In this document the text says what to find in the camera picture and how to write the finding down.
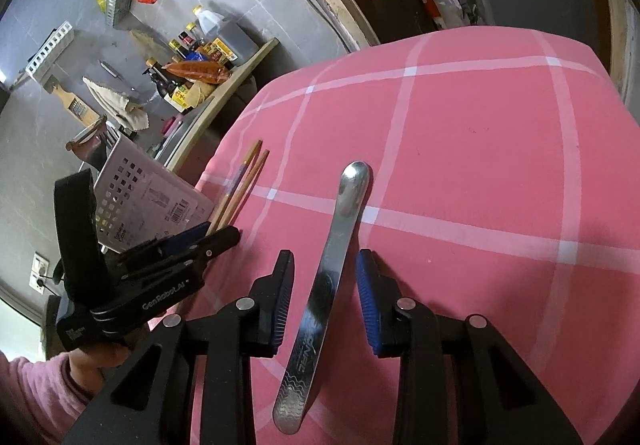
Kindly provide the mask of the pink sleeve forearm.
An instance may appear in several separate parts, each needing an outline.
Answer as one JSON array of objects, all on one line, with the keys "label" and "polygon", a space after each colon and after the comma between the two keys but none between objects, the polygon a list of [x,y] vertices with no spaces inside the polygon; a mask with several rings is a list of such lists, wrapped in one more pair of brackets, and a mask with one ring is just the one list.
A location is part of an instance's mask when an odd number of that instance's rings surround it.
[{"label": "pink sleeve forearm", "polygon": [[93,395],[72,377],[70,353],[32,363],[1,354],[1,443],[61,444]]}]

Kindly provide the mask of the person's left hand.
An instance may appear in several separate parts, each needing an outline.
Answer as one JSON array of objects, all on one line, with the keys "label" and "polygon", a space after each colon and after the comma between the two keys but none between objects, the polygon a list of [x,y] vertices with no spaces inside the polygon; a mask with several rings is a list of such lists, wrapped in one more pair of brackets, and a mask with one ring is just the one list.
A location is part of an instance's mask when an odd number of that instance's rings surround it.
[{"label": "person's left hand", "polygon": [[129,355],[130,351],[120,344],[78,347],[68,353],[70,377],[82,391],[96,395],[104,386],[103,370],[122,366]]}]

